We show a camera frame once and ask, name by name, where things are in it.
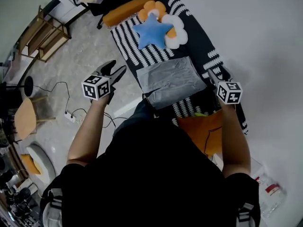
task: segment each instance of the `tile floor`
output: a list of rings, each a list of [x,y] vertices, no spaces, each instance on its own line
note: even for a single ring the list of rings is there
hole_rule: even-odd
[[[70,99],[67,110],[72,112],[78,108],[88,110],[90,102],[83,96],[81,81],[94,71],[99,65],[109,60],[116,60],[115,68],[126,65],[118,50],[109,29],[105,26],[97,30],[99,17],[94,17],[91,12],[85,13],[70,26],[72,39],[61,47],[47,62],[37,61],[27,75],[33,77],[34,84],[51,90],[56,82],[65,81],[68,84]],[[122,79],[115,85],[115,96],[106,108],[112,117],[118,114],[130,116],[132,107],[136,105],[138,98],[142,96],[141,89],[135,81],[130,70],[127,70]],[[77,122],[72,123],[64,117],[65,105],[68,98],[64,84],[58,84],[52,93],[47,93],[39,88],[34,88],[32,97],[48,95],[48,99],[37,103],[39,116],[56,117],[56,120],[41,123],[37,133],[30,135],[26,140],[19,142],[17,151],[26,154],[26,146],[31,142],[39,144],[52,161],[58,175],[65,166],[68,149],[80,127],[85,113],[79,110],[75,113]],[[123,119],[116,119],[118,126]],[[104,125],[108,125],[109,119],[105,117]],[[113,124],[103,129],[99,154],[103,153],[110,144],[114,132]],[[47,185],[44,185],[35,175],[30,176],[42,193]]]

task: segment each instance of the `wooden chair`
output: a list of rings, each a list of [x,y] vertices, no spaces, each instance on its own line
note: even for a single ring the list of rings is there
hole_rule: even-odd
[[[38,122],[55,120],[56,118],[37,119],[33,103],[46,99],[47,96],[36,99],[25,98],[15,114],[15,126],[20,139],[24,140],[37,126]]]

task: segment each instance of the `person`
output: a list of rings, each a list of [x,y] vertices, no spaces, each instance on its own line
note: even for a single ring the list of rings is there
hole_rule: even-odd
[[[97,158],[107,101],[93,100],[55,179],[63,226],[259,226],[258,183],[234,107],[220,102],[221,172],[182,129],[154,118],[146,99]]]

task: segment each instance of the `forearm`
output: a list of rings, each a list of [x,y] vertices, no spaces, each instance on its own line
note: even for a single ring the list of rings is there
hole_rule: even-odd
[[[240,169],[239,172],[250,174],[250,150],[237,114],[230,105],[223,106],[222,153],[225,171],[230,170],[227,166],[233,166]]]
[[[97,158],[103,127],[104,109],[93,101],[68,152],[67,163],[75,161],[87,164]]]

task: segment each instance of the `power outlet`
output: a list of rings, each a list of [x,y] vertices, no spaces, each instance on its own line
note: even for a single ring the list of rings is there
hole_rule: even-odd
[[[70,121],[72,121],[73,123],[76,122],[76,117],[73,115],[71,116],[71,114],[69,112],[65,112],[64,113],[65,118],[69,119]]]

